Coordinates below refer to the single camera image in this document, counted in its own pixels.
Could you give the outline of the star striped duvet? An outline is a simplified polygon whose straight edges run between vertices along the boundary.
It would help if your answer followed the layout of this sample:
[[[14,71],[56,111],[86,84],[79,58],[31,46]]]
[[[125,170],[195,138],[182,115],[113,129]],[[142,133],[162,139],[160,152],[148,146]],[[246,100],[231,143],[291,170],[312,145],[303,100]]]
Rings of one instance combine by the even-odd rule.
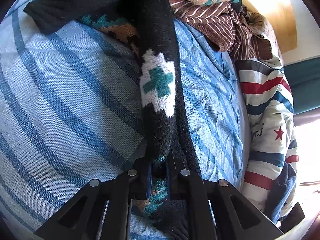
[[[291,164],[297,175],[293,97],[283,68],[272,68],[258,60],[238,60],[235,66],[252,137],[242,194],[264,213],[268,194],[284,163]],[[295,204],[296,184],[280,218]]]

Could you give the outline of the blue striped bed sheet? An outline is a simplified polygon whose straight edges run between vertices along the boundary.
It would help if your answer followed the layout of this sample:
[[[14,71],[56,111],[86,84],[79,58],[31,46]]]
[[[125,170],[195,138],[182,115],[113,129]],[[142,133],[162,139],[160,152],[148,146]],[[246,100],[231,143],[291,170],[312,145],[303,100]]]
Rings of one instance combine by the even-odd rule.
[[[144,154],[139,67],[123,44],[79,22],[39,32],[16,0],[1,22],[1,218],[36,231],[92,179]],[[233,63],[175,21],[190,135],[204,179],[240,188],[243,99]]]

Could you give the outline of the teal curtain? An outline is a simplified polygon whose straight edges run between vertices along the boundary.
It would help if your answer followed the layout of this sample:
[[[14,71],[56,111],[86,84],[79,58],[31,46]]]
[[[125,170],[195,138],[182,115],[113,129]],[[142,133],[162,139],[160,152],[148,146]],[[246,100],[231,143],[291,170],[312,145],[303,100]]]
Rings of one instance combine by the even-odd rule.
[[[294,113],[319,108],[319,56],[285,66],[284,73],[291,88]]]

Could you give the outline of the wooden headboard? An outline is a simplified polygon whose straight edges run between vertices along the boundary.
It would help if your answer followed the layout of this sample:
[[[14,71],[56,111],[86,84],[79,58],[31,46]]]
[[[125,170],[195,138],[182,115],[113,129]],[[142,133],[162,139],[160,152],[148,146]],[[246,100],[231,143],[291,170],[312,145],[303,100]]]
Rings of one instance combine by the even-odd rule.
[[[280,51],[297,48],[297,28],[291,0],[242,0],[249,10],[265,16],[271,23]]]

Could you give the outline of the brown striped garment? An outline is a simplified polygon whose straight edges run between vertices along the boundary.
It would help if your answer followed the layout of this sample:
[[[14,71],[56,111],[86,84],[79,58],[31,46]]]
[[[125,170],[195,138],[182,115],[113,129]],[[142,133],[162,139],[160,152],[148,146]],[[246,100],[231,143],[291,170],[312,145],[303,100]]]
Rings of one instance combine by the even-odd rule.
[[[228,52],[236,60],[272,59],[272,47],[262,26],[249,22],[230,3],[195,5],[187,0],[169,0],[175,17],[198,30],[215,51]]]

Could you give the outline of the dotted star pillow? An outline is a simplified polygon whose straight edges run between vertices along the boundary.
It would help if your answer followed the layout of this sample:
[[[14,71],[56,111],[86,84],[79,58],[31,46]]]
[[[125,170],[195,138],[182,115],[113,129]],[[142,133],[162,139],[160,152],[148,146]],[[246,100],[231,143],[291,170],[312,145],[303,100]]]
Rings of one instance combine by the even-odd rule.
[[[248,27],[254,35],[254,44],[257,46],[257,59],[272,68],[282,67],[283,58],[270,22],[258,12],[249,11],[246,16]]]

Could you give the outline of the black patterned knit sweater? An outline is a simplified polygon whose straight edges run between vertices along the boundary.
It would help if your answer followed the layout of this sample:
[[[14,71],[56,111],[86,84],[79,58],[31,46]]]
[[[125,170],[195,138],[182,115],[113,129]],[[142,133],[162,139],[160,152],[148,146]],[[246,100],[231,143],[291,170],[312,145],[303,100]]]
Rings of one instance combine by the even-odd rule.
[[[183,0],[192,5],[240,0]],[[165,162],[170,153],[200,172],[190,137],[180,71],[178,41],[169,0],[35,0],[24,9],[40,32],[50,35],[80,20],[126,44],[140,66],[139,87],[151,161],[151,195],[136,201],[140,214],[174,239],[188,239],[185,202],[168,198]]]

